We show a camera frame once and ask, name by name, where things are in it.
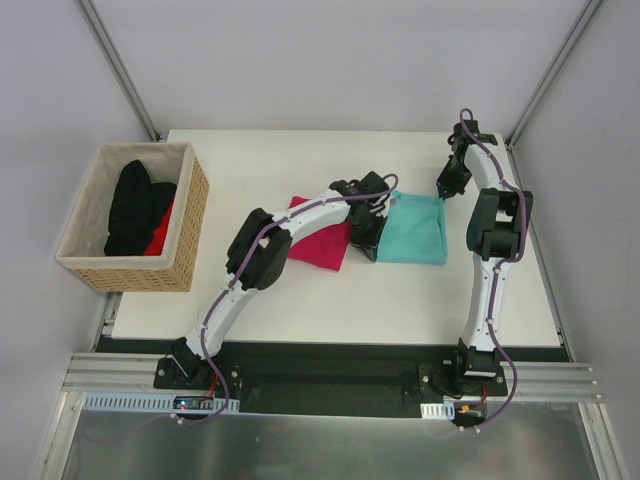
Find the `metal pole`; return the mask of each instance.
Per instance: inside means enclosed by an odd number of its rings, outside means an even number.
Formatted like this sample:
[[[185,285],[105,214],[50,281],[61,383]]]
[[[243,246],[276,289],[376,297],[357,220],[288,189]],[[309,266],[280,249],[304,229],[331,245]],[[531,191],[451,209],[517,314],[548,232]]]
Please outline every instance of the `metal pole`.
[[[87,22],[89,29],[91,30],[100,50],[104,54],[104,57],[109,64],[109,68],[111,68],[111,72],[115,77],[116,81],[120,85],[122,89],[122,93],[126,97],[133,113],[135,114],[138,122],[144,129],[145,133],[149,136],[149,139],[152,142],[160,141],[160,133],[156,129],[151,117],[149,116],[149,112],[145,108],[142,103],[142,99],[136,90],[127,69],[118,54],[118,50],[111,40],[109,33],[104,25],[104,22],[100,18],[98,11],[96,10],[95,5],[92,0],[76,0],[78,7],[80,8],[80,12],[82,16]]]
[[[587,27],[591,24],[591,21],[595,17],[596,13],[600,10],[600,7],[604,3],[604,0],[588,0],[586,5],[580,11],[578,18],[571,26],[571,30],[564,38],[562,45],[556,52],[553,60],[547,70],[542,76],[542,80],[538,83],[538,86],[533,92],[533,95],[529,99],[527,106],[518,118],[516,126],[509,136],[507,136],[506,143],[512,147],[516,144],[518,139],[522,136],[524,129],[529,124],[531,117],[537,111],[538,107],[542,103],[542,100],[546,97],[551,86],[555,82],[556,78],[562,71],[563,67],[567,63],[567,60],[576,48],[576,45],[582,38]]]

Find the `fabric pile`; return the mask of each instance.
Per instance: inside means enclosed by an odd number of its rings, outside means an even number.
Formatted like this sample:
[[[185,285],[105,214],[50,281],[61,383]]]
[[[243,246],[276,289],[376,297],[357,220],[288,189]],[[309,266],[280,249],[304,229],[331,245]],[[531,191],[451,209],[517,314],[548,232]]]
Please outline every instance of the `fabric pile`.
[[[306,201],[293,197],[289,208]],[[349,222],[332,225],[300,240],[291,247],[288,257],[339,272],[350,235]],[[393,192],[376,261],[444,265],[447,254],[444,202],[425,195]]]
[[[105,255],[160,255],[175,194],[173,183],[151,183],[140,160],[126,165],[120,173],[109,211]]]

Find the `gray wall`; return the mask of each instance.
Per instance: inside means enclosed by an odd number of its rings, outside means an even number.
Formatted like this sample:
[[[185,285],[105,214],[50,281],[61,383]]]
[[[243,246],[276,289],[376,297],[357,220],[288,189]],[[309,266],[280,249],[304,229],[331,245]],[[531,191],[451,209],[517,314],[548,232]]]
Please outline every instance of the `gray wall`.
[[[95,3],[163,131],[448,131],[468,106],[507,133],[584,2]]]
[[[606,2],[516,148],[580,360],[640,478],[640,2]]]
[[[101,142],[145,141],[72,1],[0,5],[0,477],[35,464],[101,296],[54,261]]]

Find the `white table surface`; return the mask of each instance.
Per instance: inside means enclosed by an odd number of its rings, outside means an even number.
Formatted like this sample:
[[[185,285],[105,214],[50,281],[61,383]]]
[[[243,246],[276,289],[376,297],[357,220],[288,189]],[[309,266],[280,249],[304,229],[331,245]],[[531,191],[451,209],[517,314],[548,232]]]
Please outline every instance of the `white table surface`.
[[[112,336],[172,339],[188,333],[213,301],[224,275],[227,248],[256,207],[277,212],[293,195],[314,197],[334,180],[361,178],[370,170],[397,173],[400,191],[437,195],[436,178],[450,153],[448,135],[172,130],[168,141],[193,144],[211,185],[192,289],[125,293]],[[499,160],[511,177],[504,147]],[[445,266],[373,264],[352,248],[339,273],[289,260],[278,282],[241,312],[227,339],[457,343],[473,283],[465,234],[476,199],[477,189],[470,182],[463,197],[445,203],[449,242]],[[500,336],[511,346],[559,345],[530,239],[525,258],[507,280]]]

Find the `teal cloth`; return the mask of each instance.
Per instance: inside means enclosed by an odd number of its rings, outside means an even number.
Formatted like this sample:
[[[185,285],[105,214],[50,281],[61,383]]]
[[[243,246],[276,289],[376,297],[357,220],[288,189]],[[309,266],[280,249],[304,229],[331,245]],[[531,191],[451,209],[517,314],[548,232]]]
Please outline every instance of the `teal cloth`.
[[[447,263],[444,201],[395,191],[378,246],[378,262]]]

